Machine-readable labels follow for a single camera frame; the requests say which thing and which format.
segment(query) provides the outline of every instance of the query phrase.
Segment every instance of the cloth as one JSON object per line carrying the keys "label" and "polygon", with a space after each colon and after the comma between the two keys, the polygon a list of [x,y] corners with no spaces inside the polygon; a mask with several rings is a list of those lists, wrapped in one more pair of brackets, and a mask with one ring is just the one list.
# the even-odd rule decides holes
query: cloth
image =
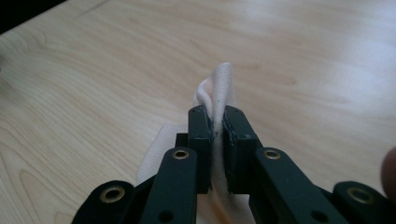
{"label": "cloth", "polygon": [[[254,223],[247,195],[231,195],[227,190],[222,157],[222,119],[226,105],[236,106],[233,72],[230,63],[220,64],[201,82],[192,100],[204,105],[212,119],[215,138],[212,144],[212,191],[198,195],[197,223]],[[137,174],[138,184],[157,174],[163,154],[175,146],[176,134],[186,133],[187,125],[164,125],[150,146]]]}

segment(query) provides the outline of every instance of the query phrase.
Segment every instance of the folded cloth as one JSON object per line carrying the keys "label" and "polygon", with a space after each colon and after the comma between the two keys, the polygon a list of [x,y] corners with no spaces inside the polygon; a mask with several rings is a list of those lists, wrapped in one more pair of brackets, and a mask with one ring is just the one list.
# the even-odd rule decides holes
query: folded cloth
{"label": "folded cloth", "polygon": [[[248,196],[229,194],[224,174],[222,119],[226,105],[236,106],[230,63],[220,64],[210,77],[201,82],[192,104],[205,106],[215,133],[212,144],[213,189],[207,195],[198,195],[197,223],[254,223],[248,208]],[[138,184],[157,174],[163,154],[175,146],[176,134],[187,131],[187,125],[164,125],[161,128],[142,161],[137,174]]]}

